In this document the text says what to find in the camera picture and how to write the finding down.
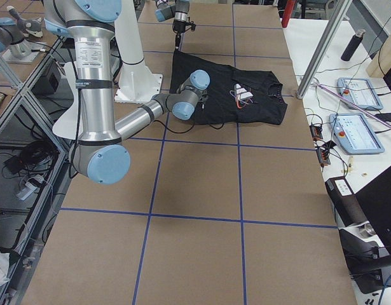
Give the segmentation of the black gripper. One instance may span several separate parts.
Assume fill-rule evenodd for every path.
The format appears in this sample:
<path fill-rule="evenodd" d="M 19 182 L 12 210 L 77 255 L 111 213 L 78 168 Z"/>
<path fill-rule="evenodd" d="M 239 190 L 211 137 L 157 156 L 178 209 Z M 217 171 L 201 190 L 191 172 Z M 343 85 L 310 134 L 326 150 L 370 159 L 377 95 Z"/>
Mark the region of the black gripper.
<path fill-rule="evenodd" d="M 178 50 L 181 45 L 182 34 L 186 31 L 186 22 L 174 20 L 172 28 L 175 33 L 175 49 Z"/>

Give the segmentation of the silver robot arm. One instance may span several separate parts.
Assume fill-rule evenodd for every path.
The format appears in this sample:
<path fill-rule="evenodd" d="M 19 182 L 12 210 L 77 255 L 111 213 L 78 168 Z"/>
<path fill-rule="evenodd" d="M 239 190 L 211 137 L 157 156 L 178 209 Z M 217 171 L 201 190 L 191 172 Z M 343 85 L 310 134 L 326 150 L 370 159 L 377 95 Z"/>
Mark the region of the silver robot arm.
<path fill-rule="evenodd" d="M 54 132 L 70 130 L 73 170 L 99 184 L 120 181 L 130 168 L 122 142 L 171 112 L 189 119 L 210 83 L 203 70 L 192 72 L 176 93 L 160 93 L 162 75 L 147 67 L 132 1 L 44 1 L 45 26 L 74 40 L 65 66 L 74 104 Z"/>
<path fill-rule="evenodd" d="M 193 31 L 196 27 L 194 22 L 190 21 L 189 4 L 187 0 L 177 0 L 169 4 L 168 1 L 155 1 L 155 17 L 159 22 L 173 19 L 172 30 L 175 33 L 175 49 L 178 50 L 181 45 L 182 35 L 188 31 Z"/>

